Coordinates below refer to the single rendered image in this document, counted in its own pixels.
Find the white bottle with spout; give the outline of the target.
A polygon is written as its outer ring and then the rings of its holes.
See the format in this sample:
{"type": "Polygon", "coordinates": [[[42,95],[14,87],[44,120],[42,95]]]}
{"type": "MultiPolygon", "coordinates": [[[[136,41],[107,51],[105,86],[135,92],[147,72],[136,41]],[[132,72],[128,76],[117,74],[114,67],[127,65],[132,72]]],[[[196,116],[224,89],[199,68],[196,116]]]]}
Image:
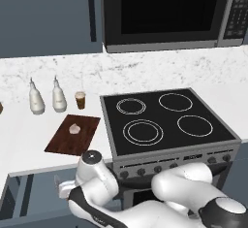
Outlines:
{"type": "Polygon", "coordinates": [[[67,101],[58,79],[53,81],[52,106],[57,113],[63,113],[67,109],[67,101]]]}
{"type": "Polygon", "coordinates": [[[33,114],[43,114],[45,112],[44,100],[33,80],[30,80],[29,105],[33,114]]]}

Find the glass of brown drink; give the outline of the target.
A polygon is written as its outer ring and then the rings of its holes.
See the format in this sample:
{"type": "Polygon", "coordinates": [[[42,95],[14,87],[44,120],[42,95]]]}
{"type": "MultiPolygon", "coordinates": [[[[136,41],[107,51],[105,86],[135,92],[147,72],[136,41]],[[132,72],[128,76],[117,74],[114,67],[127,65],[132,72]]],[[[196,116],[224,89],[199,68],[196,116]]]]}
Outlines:
{"type": "Polygon", "coordinates": [[[76,102],[77,102],[77,107],[80,110],[83,110],[85,108],[85,93],[83,91],[78,91],[75,94],[76,102]]]}

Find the dark wooden cutting board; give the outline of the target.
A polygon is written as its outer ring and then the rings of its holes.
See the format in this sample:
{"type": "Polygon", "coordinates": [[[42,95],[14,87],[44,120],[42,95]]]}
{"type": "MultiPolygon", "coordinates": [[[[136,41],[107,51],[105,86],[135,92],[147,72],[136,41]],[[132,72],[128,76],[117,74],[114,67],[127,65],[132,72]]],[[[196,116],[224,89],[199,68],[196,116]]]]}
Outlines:
{"type": "Polygon", "coordinates": [[[100,120],[95,116],[68,114],[48,143],[45,152],[82,155],[88,150],[100,120]],[[80,127],[78,134],[69,132],[74,123],[80,127]]]}

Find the grey-blue lower cupboard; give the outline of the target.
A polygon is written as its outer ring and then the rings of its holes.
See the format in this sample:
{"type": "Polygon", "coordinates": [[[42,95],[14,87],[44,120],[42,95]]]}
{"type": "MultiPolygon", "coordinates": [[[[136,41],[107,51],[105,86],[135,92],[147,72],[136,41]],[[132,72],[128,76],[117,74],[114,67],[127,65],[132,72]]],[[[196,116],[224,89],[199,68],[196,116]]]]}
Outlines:
{"type": "Polygon", "coordinates": [[[248,141],[240,146],[223,192],[248,208],[248,141]]]}

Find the grey-blue cupboard door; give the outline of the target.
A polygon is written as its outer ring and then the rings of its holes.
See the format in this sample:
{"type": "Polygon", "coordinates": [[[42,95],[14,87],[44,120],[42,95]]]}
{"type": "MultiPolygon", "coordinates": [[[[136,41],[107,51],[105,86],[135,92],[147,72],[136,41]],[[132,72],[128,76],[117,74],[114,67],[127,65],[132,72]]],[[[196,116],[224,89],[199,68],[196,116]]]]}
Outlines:
{"type": "Polygon", "coordinates": [[[88,0],[0,0],[0,58],[98,53],[101,0],[91,42],[88,0]]]}
{"type": "MultiPolygon", "coordinates": [[[[76,169],[34,174],[26,216],[36,214],[69,214],[67,201],[58,197],[54,184],[54,176],[57,175],[60,178],[60,182],[62,182],[74,179],[75,174],[76,169]]],[[[9,189],[15,203],[13,217],[20,217],[19,213],[27,177],[19,176],[10,178],[9,189]]]]}

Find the black hob with oven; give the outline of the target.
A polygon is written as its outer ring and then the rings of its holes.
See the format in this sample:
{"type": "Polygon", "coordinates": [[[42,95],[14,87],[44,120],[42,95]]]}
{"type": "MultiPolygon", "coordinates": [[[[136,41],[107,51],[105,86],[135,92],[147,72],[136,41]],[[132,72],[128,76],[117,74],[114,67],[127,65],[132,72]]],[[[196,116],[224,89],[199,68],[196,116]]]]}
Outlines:
{"type": "MultiPolygon", "coordinates": [[[[203,162],[207,166],[232,163],[241,140],[191,88],[105,95],[100,98],[112,155],[112,170],[118,180],[140,177],[137,170],[153,175],[172,163],[178,166],[203,162]],[[229,154],[226,162],[223,156],[229,154]],[[207,159],[215,157],[216,163],[207,159]]],[[[153,200],[150,188],[120,187],[122,208],[153,200]]]]}

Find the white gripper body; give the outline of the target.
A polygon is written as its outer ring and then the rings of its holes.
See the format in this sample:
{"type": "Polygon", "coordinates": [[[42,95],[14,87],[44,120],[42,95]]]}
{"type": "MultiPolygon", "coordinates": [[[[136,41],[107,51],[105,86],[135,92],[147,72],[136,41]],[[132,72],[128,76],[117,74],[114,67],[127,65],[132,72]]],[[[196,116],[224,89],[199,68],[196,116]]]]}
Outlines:
{"type": "Polygon", "coordinates": [[[78,183],[75,180],[63,181],[58,185],[58,192],[60,199],[67,199],[70,195],[70,192],[78,187],[78,183]]]}

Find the black and silver microwave oven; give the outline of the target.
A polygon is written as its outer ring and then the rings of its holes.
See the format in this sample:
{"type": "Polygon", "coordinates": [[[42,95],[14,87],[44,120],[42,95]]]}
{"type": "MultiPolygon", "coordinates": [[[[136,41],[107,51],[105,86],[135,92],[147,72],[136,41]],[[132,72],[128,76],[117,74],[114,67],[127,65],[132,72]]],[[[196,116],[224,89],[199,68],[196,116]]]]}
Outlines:
{"type": "Polygon", "coordinates": [[[107,52],[239,47],[248,0],[102,0],[107,52]]]}

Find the grey-blue upper cupboard door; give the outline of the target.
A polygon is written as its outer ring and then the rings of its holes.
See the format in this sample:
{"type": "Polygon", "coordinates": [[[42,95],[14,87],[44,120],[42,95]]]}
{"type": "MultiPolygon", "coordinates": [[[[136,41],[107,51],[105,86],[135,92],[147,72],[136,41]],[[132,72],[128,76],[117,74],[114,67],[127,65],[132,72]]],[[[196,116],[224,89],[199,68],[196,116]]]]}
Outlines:
{"type": "Polygon", "coordinates": [[[98,53],[101,0],[91,42],[88,0],[0,0],[0,58],[98,53]]]}

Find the pale garlic bulb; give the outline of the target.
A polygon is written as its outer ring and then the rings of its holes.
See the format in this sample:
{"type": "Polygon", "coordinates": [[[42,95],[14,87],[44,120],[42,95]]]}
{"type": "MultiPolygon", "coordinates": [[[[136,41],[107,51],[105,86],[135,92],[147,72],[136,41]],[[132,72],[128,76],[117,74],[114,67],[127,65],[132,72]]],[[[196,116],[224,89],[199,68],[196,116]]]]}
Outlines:
{"type": "Polygon", "coordinates": [[[69,132],[71,134],[78,134],[79,131],[80,131],[80,127],[75,123],[73,125],[71,125],[70,128],[69,128],[69,132]]]}

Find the grey-blue lower cupboard door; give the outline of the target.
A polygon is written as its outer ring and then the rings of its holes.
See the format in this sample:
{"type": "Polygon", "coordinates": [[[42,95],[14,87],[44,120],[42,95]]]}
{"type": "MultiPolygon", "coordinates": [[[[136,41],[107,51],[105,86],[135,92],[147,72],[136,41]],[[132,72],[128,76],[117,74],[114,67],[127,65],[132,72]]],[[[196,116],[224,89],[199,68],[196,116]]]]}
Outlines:
{"type": "MultiPolygon", "coordinates": [[[[26,216],[36,214],[69,214],[67,201],[58,197],[54,184],[54,176],[57,175],[60,178],[60,182],[62,182],[74,179],[75,174],[76,169],[34,174],[26,216]]],[[[19,213],[27,177],[19,176],[10,178],[9,189],[15,203],[13,217],[20,217],[19,213]]]]}

